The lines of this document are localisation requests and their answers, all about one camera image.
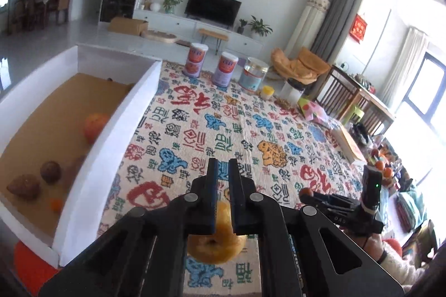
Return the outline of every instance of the red cloth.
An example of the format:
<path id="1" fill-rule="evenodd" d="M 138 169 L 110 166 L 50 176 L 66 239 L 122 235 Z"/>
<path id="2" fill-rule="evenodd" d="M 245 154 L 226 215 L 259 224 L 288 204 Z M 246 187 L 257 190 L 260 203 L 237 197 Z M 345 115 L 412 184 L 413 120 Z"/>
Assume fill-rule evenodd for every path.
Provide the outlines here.
<path id="1" fill-rule="evenodd" d="M 33 296 L 37 296 L 45 282 L 57 273 L 57 269 L 40 259 L 22 242 L 14 247 L 14 266 L 22 283 Z"/>

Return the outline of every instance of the green stool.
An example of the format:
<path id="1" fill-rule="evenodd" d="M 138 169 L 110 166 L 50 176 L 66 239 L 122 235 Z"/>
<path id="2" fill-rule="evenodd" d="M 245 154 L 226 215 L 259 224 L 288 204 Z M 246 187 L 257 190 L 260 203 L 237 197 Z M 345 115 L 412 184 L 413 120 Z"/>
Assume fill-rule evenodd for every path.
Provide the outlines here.
<path id="1" fill-rule="evenodd" d="M 355 121 L 355 123 L 358 123 L 359 121 L 361 121 L 362 117 L 364 117 L 364 111 L 357 105 L 352 105 L 342 119 L 342 124 L 344 126 L 347 125 L 347 123 L 352 119 L 353 116 L 358 117 L 358 120 Z"/>

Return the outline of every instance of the curtain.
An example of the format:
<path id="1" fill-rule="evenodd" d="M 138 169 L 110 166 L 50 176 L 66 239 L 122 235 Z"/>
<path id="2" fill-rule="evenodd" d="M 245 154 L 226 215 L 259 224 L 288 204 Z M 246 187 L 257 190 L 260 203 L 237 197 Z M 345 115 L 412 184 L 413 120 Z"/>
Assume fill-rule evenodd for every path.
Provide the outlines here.
<path id="1" fill-rule="evenodd" d="M 325 15 L 330 5 L 330 0 L 308 0 L 306 8 L 300 17 L 285 49 L 285 55 L 294 59 L 302 47 L 310 48 L 321 28 Z"/>
<path id="2" fill-rule="evenodd" d="M 409 27 L 400 55 L 396 58 L 389 78 L 379 98 L 394 111 L 400 105 L 409 89 L 429 44 L 428 36 L 422 31 Z"/>
<path id="3" fill-rule="evenodd" d="M 328 62 L 346 25 L 355 0 L 331 0 L 330 8 L 311 47 L 311 51 Z"/>

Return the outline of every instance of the hand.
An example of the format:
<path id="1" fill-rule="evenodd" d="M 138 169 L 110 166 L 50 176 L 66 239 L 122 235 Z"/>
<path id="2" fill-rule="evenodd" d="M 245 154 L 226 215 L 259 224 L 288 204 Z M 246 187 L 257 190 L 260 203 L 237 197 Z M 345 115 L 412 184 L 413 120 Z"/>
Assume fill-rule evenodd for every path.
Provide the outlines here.
<path id="1" fill-rule="evenodd" d="M 371 258 L 376 262 L 384 252 L 383 241 L 381 234 L 372 234 L 366 242 L 366 237 L 357 237 L 353 235 L 349 230 L 345 231 L 345 234 L 353 240 L 360 248 L 364 249 Z"/>

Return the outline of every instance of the patterned rug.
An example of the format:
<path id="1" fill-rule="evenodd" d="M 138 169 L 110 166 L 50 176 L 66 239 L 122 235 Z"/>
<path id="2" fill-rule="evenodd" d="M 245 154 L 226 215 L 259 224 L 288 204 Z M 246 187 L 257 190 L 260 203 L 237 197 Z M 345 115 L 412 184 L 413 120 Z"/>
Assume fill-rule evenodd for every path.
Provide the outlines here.
<path id="1" fill-rule="evenodd" d="M 306 122 L 257 96 L 198 79 L 164 62 L 159 88 L 142 117 L 121 162 L 98 232 L 101 235 L 135 206 L 155 209 L 190 190 L 206 174 L 209 157 L 219 160 L 219 199 L 229 198 L 228 161 L 237 158 L 242 176 L 281 205 L 300 208 L 298 192 L 314 191 L 358 198 L 362 168 L 349 165 L 331 132 Z M 222 265 L 188 256 L 186 294 L 245 294 L 261 291 L 255 236 Z"/>

